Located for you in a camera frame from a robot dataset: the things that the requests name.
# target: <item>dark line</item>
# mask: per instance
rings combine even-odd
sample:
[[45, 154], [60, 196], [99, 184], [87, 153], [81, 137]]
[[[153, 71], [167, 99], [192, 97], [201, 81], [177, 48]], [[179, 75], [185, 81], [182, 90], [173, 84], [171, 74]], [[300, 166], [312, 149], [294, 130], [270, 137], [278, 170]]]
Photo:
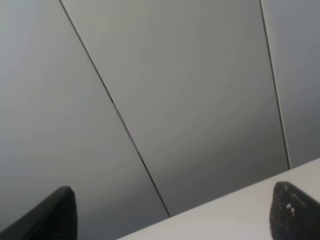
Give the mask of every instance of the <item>dark line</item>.
[[263, 22], [263, 29], [264, 29], [265, 39], [266, 39], [266, 46], [267, 46], [267, 49], [268, 49], [269, 61], [270, 61], [270, 66], [271, 66], [271, 73], [272, 73], [272, 80], [273, 80], [273, 86], [274, 86], [274, 91], [275, 91], [276, 104], [277, 104], [278, 114], [279, 114], [279, 118], [280, 118], [282, 139], [283, 139], [284, 151], [285, 151], [285, 156], [286, 156], [286, 164], [287, 164], [288, 169], [290, 170], [291, 169], [291, 163], [290, 163], [290, 159], [289, 159], [288, 143], [287, 143], [286, 134], [285, 134], [284, 121], [283, 121], [282, 114], [281, 114], [280, 101], [279, 101], [278, 90], [277, 90], [277, 85], [276, 85], [274, 65], [272, 63], [272, 58], [271, 58], [271, 53], [270, 53], [270, 45], [269, 45], [269, 39], [268, 39], [268, 34], [267, 34], [264, 10], [263, 10], [263, 7], [262, 7], [262, 0], [259, 0], [259, 3], [260, 3], [261, 14], [262, 14], [262, 22]]
[[85, 50], [86, 55], [87, 55], [88, 58], [90, 59], [90, 62], [91, 62], [91, 64], [92, 64], [93, 67], [94, 67], [94, 70], [95, 70], [96, 73], [98, 74], [98, 77], [99, 77], [100, 81], [102, 82], [103, 87], [104, 87], [105, 91], [107, 92], [107, 94], [108, 94], [108, 96], [109, 96], [109, 98], [110, 98], [110, 100], [111, 100], [111, 102], [112, 102], [112, 104], [113, 104], [113, 107], [114, 107], [116, 113], [118, 114], [118, 117], [120, 118], [120, 121], [121, 121], [121, 123], [122, 123], [122, 125], [123, 125], [123, 127], [124, 127], [124, 129], [125, 129], [125, 131], [126, 131], [126, 133], [128, 134], [128, 136], [129, 136], [129, 138], [130, 138], [133, 146], [134, 146], [134, 149], [135, 149], [136, 152], [138, 153], [139, 158], [140, 158], [140, 160], [141, 160], [141, 162], [142, 162], [142, 164], [143, 164], [143, 166], [144, 166], [144, 168], [145, 168], [145, 170], [146, 170], [146, 172], [147, 172], [147, 174], [148, 174], [148, 176], [149, 176], [149, 178], [150, 178], [150, 180], [151, 180], [151, 182], [152, 182], [152, 184], [153, 184], [153, 187], [155, 188], [156, 193], [158, 194], [158, 196], [159, 196], [159, 198], [160, 198], [160, 200], [161, 200], [161, 202], [162, 202], [162, 205], [163, 205], [166, 213], [168, 214], [169, 218], [171, 218], [171, 215], [170, 215], [170, 213], [169, 213], [169, 211], [168, 211], [168, 209], [167, 209], [167, 206], [165, 205], [165, 202], [164, 202], [162, 196], [160, 195], [160, 192], [159, 192], [159, 190], [158, 190], [158, 188], [157, 188], [157, 186], [156, 186], [156, 184], [155, 184], [155, 181], [153, 180], [153, 178], [152, 178], [152, 176], [151, 176], [151, 174], [150, 174], [150, 172], [149, 172], [149, 170], [148, 170], [148, 168], [147, 168], [147, 166], [146, 166], [146, 164], [145, 164], [145, 161], [143, 160], [143, 158], [142, 158], [142, 156], [141, 156], [141, 154], [140, 154], [140, 152], [139, 152], [139, 150], [138, 150], [138, 148], [137, 148], [137, 146], [136, 146], [133, 138], [131, 137], [131, 134], [130, 134], [130, 132], [129, 132], [126, 124], [125, 124], [124, 119], [122, 118], [119, 110], [117, 109], [114, 100], [112, 99], [112, 97], [111, 97], [111, 95], [110, 95], [110, 93], [109, 93], [109, 91], [108, 91], [108, 89], [107, 89], [104, 81], [102, 80], [102, 78], [101, 78], [101, 76], [100, 76], [100, 73], [98, 72], [98, 69], [96, 68], [96, 65], [95, 65], [94, 61], [93, 61], [92, 58], [90, 57], [89, 52], [88, 52], [88, 50], [87, 50], [84, 42], [82, 41], [82, 39], [81, 39], [81, 37], [80, 37], [80, 35], [79, 35], [79, 33], [78, 33], [78, 31], [77, 31], [74, 23], [72, 22], [72, 20], [71, 20], [71, 18], [70, 18], [70, 16], [69, 16], [69, 14], [68, 14], [68, 12], [67, 12], [64, 4], [62, 3], [62, 0], [59, 0], [59, 1], [60, 1], [60, 3], [61, 3], [61, 6], [62, 6], [62, 8], [63, 8], [63, 10], [64, 10], [64, 12], [65, 12], [65, 14], [66, 14], [66, 16], [68, 17], [68, 19], [69, 19], [69, 21], [70, 21], [70, 23], [71, 23], [71, 25], [72, 25], [72, 27], [73, 27], [73, 29], [74, 29], [77, 37], [79, 38], [79, 40], [80, 40], [80, 42], [81, 42], [81, 44], [82, 44], [82, 47], [83, 47], [84, 50]]

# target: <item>white surface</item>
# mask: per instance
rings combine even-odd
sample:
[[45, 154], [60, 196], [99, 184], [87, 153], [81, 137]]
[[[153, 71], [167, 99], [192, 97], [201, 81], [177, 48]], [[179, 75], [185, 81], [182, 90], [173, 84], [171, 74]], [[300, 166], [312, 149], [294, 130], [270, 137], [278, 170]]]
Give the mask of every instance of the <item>white surface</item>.
[[272, 240], [269, 212], [273, 188], [278, 181], [289, 181], [320, 201], [320, 159], [181, 213], [122, 240]]
[[58, 0], [0, 1], [0, 231], [56, 188], [75, 191], [79, 240], [167, 217]]
[[289, 159], [320, 158], [320, 1], [261, 0]]
[[63, 4], [171, 215], [287, 169], [259, 0]]

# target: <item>black plastic object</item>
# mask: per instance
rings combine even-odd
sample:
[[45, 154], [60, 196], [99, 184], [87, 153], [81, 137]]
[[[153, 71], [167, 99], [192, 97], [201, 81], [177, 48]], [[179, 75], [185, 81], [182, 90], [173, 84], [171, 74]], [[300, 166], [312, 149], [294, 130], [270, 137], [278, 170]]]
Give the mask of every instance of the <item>black plastic object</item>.
[[76, 240], [77, 206], [68, 186], [54, 191], [0, 233], [0, 240]]
[[277, 182], [270, 210], [274, 240], [320, 240], [320, 203], [290, 182]]

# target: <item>white wall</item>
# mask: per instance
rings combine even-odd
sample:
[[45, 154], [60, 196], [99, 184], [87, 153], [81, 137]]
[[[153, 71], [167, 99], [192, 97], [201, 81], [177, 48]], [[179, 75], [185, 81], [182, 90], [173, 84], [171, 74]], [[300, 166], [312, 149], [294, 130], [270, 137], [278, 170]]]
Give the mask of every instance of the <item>white wall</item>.
[[262, 0], [289, 159], [320, 157], [320, 1]]
[[287, 169], [259, 0], [63, 0], [172, 215]]
[[58, 0], [0, 2], [0, 230], [70, 185], [79, 239], [167, 218]]

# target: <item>black object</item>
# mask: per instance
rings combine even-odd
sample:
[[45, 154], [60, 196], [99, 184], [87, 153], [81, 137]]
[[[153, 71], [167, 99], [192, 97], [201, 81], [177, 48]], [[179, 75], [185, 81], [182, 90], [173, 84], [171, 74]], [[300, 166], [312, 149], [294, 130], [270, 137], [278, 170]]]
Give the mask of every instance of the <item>black object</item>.
[[77, 206], [68, 186], [54, 191], [0, 233], [0, 240], [76, 240]]
[[274, 240], [320, 240], [320, 203], [290, 182], [275, 184], [269, 220]]

